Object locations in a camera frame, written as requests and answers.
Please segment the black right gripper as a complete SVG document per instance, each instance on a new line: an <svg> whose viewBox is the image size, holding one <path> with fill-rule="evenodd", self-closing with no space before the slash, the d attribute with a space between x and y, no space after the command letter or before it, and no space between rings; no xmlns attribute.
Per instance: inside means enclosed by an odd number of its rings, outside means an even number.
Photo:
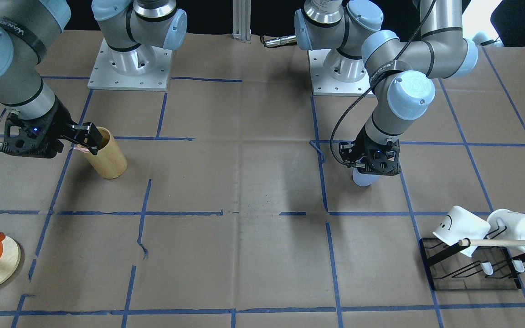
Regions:
<svg viewBox="0 0 525 328"><path fill-rule="evenodd" d="M32 158L54 158L64 149L60 141L65 139L73 149L84 154L97 155L103 136L91 122L76 125L70 112L60 100L52 108L33 120L23 120L11 113L5 121L2 152L12 156Z"/></svg>

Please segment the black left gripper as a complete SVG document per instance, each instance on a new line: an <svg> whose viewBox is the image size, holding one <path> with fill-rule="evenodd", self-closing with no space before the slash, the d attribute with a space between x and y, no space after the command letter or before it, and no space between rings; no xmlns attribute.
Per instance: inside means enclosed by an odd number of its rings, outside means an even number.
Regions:
<svg viewBox="0 0 525 328"><path fill-rule="evenodd" d="M362 128L351 143L339 143L338 153L344 165L357 168L361 174L395 176L401 173L400 144L390 138L384 144L373 141Z"/></svg>

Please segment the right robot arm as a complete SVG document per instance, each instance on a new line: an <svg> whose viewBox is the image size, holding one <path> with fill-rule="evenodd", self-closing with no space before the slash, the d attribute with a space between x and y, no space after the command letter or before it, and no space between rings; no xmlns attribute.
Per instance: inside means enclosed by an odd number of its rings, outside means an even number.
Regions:
<svg viewBox="0 0 525 328"><path fill-rule="evenodd" d="M94 0L91 5L119 73L141 73L149 50L176 50L188 17L174 0ZM97 155L103 144L91 122L78 124L36 66L71 18L65 0L0 0L0 104L8 110L0 152L51 159L62 140Z"/></svg>

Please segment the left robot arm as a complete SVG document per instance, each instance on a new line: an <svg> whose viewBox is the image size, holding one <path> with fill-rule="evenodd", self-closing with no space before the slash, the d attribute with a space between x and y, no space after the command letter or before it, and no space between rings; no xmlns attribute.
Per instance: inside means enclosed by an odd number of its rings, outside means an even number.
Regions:
<svg viewBox="0 0 525 328"><path fill-rule="evenodd" d="M465 39L460 0L416 0L421 23L402 42L382 29L383 12L370 0L307 0L294 14L302 50L330 50L332 58L361 61L377 106L351 143L333 156L353 168L360 186L400 173L399 139L423 116L436 93L433 79L463 76L477 64L479 50Z"/></svg>

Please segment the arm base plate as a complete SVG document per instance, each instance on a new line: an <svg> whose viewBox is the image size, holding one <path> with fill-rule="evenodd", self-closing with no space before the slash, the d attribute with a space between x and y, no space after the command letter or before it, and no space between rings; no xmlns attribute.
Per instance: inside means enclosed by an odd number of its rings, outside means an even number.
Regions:
<svg viewBox="0 0 525 328"><path fill-rule="evenodd" d="M147 44L118 52L103 40L87 86L97 90L167 91L173 53Z"/></svg>
<svg viewBox="0 0 525 328"><path fill-rule="evenodd" d="M308 51L312 93L315 96L360 96L369 85L361 59L350 59L336 49Z"/></svg>

